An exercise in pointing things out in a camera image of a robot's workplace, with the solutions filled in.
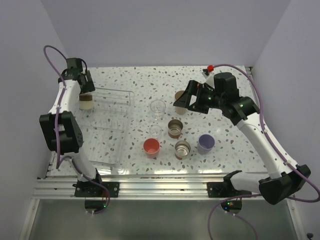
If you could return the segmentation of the cream steel-lined cup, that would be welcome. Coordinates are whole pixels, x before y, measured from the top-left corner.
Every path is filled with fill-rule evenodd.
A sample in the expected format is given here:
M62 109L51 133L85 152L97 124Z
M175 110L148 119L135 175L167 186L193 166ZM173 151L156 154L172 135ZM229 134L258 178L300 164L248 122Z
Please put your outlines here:
M83 93L79 95L79 109L90 110L94 106L93 96L91 93Z

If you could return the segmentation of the large clear plastic cup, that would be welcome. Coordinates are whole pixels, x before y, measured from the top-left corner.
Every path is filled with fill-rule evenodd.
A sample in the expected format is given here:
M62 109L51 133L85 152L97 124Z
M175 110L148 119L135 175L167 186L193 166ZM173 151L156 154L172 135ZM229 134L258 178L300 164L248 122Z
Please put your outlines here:
M156 99L150 103L151 115L155 120L162 120L166 110L166 104L160 99Z

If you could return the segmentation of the brown-band steel cup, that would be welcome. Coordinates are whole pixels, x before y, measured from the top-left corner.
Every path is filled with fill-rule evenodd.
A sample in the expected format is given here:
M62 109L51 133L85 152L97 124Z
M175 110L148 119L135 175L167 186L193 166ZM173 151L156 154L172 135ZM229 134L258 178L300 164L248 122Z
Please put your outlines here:
M183 130L183 123L178 119L172 119L168 122L168 135L173 139L178 139Z

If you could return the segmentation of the steel cup brown base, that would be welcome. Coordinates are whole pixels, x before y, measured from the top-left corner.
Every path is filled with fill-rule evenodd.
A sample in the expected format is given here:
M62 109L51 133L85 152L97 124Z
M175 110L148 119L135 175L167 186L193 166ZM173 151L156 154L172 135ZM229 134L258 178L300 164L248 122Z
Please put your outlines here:
M178 160L184 160L188 157L191 151L191 146L187 141L180 140L175 144L174 150L175 157Z

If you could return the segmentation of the pink plastic cup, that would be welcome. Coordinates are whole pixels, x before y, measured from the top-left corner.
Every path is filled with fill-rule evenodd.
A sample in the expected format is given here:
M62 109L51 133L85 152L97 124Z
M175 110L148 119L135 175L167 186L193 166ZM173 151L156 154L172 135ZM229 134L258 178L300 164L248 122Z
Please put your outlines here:
M143 150L150 159L157 157L160 151L160 143L155 138L148 138L143 143Z

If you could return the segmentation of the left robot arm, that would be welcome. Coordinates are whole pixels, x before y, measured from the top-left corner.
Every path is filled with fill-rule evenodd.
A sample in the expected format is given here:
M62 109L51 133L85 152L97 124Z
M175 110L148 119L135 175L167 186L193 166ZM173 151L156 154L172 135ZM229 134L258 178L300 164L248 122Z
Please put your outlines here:
M56 167L69 161L77 175L78 188L86 187L92 196L103 193L104 184L84 150L84 136L74 116L76 110L93 108L95 86L87 64L81 58L68 58L58 78L58 94L52 108L39 117L45 142L56 153Z

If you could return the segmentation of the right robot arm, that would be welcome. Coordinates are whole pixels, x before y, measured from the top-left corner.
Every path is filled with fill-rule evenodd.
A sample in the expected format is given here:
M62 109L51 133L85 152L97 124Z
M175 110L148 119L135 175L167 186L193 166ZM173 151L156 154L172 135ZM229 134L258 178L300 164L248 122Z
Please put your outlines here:
M260 123L260 109L248 96L240 96L237 79L230 72L213 76L214 86L190 80L185 91L173 105L189 111L207 114L209 109L219 109L250 141L267 174L246 173L235 170L223 178L219 197L232 197L238 192L261 194L271 205L299 191L311 175L307 165L299 165L295 160L281 160L286 152L278 141L277 150L269 143L273 137L267 127Z

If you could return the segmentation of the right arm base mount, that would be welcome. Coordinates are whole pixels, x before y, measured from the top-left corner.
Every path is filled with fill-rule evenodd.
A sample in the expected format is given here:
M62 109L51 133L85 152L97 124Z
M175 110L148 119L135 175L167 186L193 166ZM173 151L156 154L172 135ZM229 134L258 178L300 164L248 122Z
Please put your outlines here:
M251 191L236 190L224 182L207 182L206 189L209 198L230 198L252 194Z

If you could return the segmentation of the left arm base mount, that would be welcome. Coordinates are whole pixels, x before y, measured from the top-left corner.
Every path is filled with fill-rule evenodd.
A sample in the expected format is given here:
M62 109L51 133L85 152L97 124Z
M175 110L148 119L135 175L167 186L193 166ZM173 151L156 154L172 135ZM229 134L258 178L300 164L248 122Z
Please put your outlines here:
M101 185L109 192L110 198L117 198L120 190L120 183L116 181L103 181ZM72 185L75 188L74 196L81 198L99 198L105 197L106 191L101 186L92 184L90 182L81 182Z

